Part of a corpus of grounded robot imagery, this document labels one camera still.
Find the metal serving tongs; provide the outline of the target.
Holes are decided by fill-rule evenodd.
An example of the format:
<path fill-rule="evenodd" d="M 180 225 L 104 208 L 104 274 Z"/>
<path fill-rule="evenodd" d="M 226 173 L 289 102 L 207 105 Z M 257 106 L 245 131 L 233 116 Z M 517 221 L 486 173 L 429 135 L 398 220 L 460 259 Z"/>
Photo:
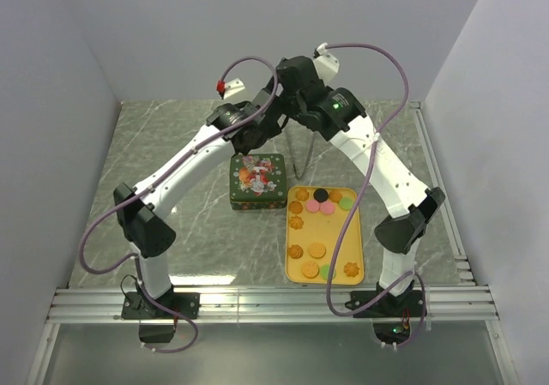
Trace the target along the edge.
<path fill-rule="evenodd" d="M 290 164 L 296 181 L 304 178 L 313 159 L 317 133 L 290 122 L 284 129 Z"/>

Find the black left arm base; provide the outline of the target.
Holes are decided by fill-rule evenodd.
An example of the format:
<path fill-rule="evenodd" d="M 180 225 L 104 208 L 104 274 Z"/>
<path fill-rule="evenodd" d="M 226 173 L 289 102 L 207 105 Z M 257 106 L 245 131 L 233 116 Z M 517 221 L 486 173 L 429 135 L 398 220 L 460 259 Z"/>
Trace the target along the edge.
<path fill-rule="evenodd" d="M 198 292 L 168 292 L 162 298 L 156 299 L 156 302 L 165 308 L 195 320 L 200 306 L 200 294 Z M 153 305 L 142 291 L 124 294 L 121 311 L 123 320 L 165 319 L 170 317 L 173 317 L 173 315 Z"/>

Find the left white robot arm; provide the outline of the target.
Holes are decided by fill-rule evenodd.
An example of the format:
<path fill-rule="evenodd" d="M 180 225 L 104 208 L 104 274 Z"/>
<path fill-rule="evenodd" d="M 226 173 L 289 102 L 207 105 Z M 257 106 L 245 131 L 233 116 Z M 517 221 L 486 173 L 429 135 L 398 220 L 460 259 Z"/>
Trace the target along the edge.
<path fill-rule="evenodd" d="M 276 88 L 263 89 L 252 101 L 215 108 L 190 142 L 161 168 L 130 187 L 113 192 L 117 222 L 136 259 L 142 307 L 154 318 L 172 307 L 173 285 L 167 250 L 176 232 L 166 223 L 172 208 L 220 163 L 245 154 L 281 133 L 280 112 L 274 106 Z"/>

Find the gold tin lid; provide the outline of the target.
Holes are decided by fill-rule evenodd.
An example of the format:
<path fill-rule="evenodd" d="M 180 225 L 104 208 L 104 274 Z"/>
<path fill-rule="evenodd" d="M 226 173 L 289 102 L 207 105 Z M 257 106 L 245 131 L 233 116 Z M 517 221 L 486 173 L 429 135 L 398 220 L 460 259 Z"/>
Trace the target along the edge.
<path fill-rule="evenodd" d="M 281 153 L 235 155 L 230 161 L 231 203 L 282 203 L 287 201 L 286 163 Z"/>

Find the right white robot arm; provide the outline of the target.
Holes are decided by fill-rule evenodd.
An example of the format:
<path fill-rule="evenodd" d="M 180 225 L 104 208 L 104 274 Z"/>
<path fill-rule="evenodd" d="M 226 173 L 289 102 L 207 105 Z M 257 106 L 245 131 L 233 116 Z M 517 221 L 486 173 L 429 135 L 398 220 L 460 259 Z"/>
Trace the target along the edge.
<path fill-rule="evenodd" d="M 292 120 L 342 151 L 364 174 L 363 185 L 381 197 L 388 215 L 374 230 L 383 247 L 377 304 L 385 315 L 396 316 L 407 307 L 419 243 L 445 194 L 410 172 L 353 93 L 329 86 L 338 71 L 339 62 L 329 53 L 283 58 L 276 67 L 279 98 Z"/>

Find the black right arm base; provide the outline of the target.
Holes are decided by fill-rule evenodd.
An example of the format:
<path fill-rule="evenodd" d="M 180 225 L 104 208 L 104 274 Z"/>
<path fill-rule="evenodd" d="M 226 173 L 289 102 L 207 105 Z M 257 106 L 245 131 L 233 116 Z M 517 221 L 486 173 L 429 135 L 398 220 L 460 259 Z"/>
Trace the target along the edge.
<path fill-rule="evenodd" d="M 357 310 L 360 306 L 370 302 L 377 292 L 374 291 L 351 291 L 350 299 L 345 302 L 347 310 Z M 425 300 L 422 292 L 411 290 L 402 293 L 400 296 L 387 294 L 367 310 L 353 315 L 353 318 L 419 318 L 426 316 Z"/>

